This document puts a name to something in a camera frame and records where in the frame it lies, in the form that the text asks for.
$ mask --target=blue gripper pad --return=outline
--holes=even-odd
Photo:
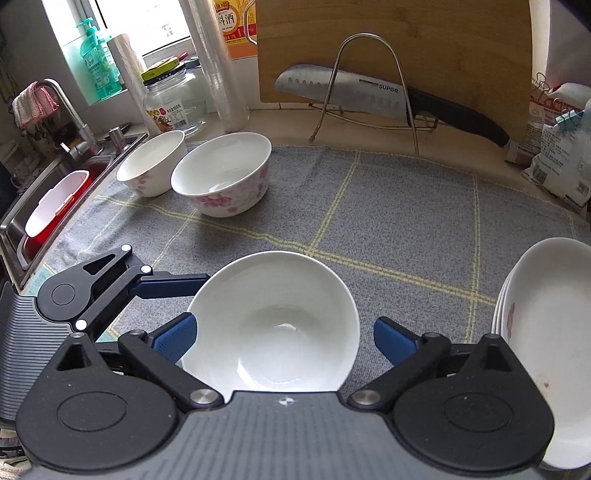
[[[191,313],[154,338],[152,348],[172,363],[178,362],[197,339],[197,319]]]
[[[398,365],[417,351],[414,339],[405,336],[381,318],[374,323],[374,343],[393,366]]]

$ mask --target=jar label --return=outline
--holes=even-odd
[[[154,119],[161,132],[183,130],[189,124],[183,103],[180,100],[174,100],[153,110],[146,110],[146,112]]]

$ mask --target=stainless steel sink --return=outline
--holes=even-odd
[[[80,205],[90,196],[106,176],[115,169],[139,144],[145,140],[147,134],[126,139],[128,145],[123,152],[117,154],[110,141],[99,143],[102,147],[100,156],[92,157],[83,162],[74,161],[67,153],[60,154],[41,173],[39,178],[28,188],[10,208],[0,223],[0,247],[18,288],[23,288],[31,274],[37,268],[51,244],[72,218]],[[37,207],[39,200],[52,189],[61,179],[75,170],[88,170],[94,179],[90,187],[82,194],[76,203],[66,213],[56,229],[51,233],[41,249],[29,258],[25,253],[24,242],[27,237],[25,225],[28,218]]]

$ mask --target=wooden cutting board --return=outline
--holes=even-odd
[[[333,67],[341,42],[370,32],[398,53],[408,85],[477,110],[513,140],[525,135],[531,85],[528,0],[256,0],[263,102],[302,102],[274,90],[299,63]],[[387,48],[362,38],[339,66],[400,83]]]

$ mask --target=white bowl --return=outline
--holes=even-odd
[[[253,207],[269,187],[271,142],[238,132],[214,138],[183,158],[174,169],[175,192],[212,217],[230,217]]]
[[[218,390],[336,391],[359,347],[349,289],[327,266],[261,252],[223,267],[189,305],[197,341],[183,368]]]
[[[117,180],[142,197],[156,197],[171,189],[174,168],[187,154],[184,132],[171,130],[140,145],[117,171]]]
[[[517,262],[506,288],[501,335],[545,397],[556,422],[544,463],[591,462],[591,248],[549,238]]]

